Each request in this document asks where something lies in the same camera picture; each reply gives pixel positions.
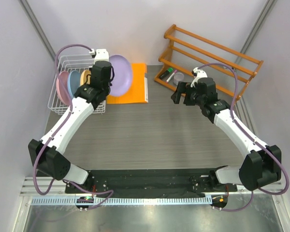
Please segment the yellow plate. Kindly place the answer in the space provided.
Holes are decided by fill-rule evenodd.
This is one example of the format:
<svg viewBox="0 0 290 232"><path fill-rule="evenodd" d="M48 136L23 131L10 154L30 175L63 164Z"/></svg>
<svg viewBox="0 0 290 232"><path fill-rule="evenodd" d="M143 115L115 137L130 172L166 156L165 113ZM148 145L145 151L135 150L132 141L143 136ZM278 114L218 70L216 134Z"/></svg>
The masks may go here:
<svg viewBox="0 0 290 232"><path fill-rule="evenodd" d="M80 86L84 85L84 84L90 84L90 78L91 78L91 71L90 70L84 70L81 73L81 77L80 77Z"/></svg>

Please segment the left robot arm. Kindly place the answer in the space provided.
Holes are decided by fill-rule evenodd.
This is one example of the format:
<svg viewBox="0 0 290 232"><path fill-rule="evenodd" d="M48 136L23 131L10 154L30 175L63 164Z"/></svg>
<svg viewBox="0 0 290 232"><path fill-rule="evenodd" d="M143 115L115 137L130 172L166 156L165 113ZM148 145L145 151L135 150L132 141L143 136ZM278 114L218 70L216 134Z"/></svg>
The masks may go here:
<svg viewBox="0 0 290 232"><path fill-rule="evenodd" d="M40 171L53 180L76 184L83 193L92 190L92 177L88 171L68 161L63 154L82 123L106 100L115 76L112 64L108 61L97 61L90 70L89 82L77 89L60 120L40 140L33 139L28 145L34 174Z"/></svg>

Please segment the purple plate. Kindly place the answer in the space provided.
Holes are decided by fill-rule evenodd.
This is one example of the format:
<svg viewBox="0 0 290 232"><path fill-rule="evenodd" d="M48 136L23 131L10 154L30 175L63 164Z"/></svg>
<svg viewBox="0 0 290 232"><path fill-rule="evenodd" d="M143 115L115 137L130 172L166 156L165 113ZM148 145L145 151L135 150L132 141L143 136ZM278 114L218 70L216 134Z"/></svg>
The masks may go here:
<svg viewBox="0 0 290 232"><path fill-rule="evenodd" d="M110 95L120 97L130 89L133 80L130 62L122 55L111 55L110 63L114 68L115 77L110 88Z"/></svg>

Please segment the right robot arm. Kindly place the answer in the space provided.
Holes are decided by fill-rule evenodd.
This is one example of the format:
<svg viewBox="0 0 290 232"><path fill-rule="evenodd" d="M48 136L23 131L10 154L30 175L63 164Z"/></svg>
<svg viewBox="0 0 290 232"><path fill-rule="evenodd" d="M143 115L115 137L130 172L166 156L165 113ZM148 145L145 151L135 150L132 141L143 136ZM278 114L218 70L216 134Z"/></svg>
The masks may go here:
<svg viewBox="0 0 290 232"><path fill-rule="evenodd" d="M179 82L171 96L175 104L185 95L186 106L199 106L202 114L220 128L238 148L245 159L240 167L223 166L208 179L209 187L219 191L226 184L243 185L254 191L281 179L281 150L258 139L231 110L230 105L218 98L212 78L196 78L192 83Z"/></svg>

